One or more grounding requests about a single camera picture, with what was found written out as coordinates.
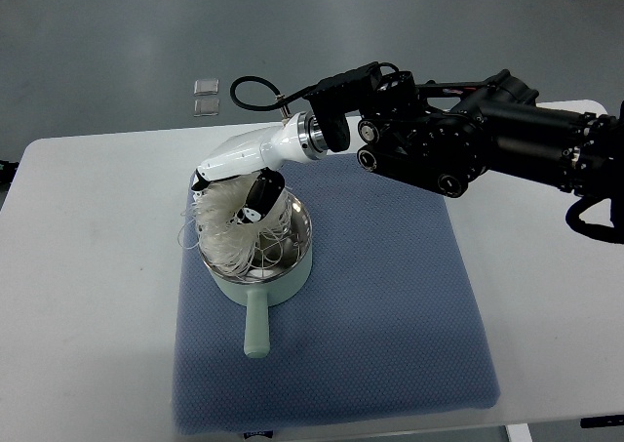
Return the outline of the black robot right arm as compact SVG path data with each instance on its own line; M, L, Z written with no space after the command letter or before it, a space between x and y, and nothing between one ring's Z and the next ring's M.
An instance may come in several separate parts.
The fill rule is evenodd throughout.
M623 240L623 120L542 108L508 70L479 82L418 84L372 62L305 87L324 144L348 148L346 116L360 114L360 165L447 197L487 171L573 193L565 220L594 240Z

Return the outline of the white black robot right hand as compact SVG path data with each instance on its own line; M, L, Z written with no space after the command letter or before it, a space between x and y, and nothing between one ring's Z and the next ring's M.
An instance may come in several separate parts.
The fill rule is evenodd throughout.
M267 217L285 188L279 170L287 161L307 163L327 155L328 145L315 117L299 112L288 122L232 137L217 147L195 170L191 190L198 198L207 187L255 174L256 179L235 211L238 223Z

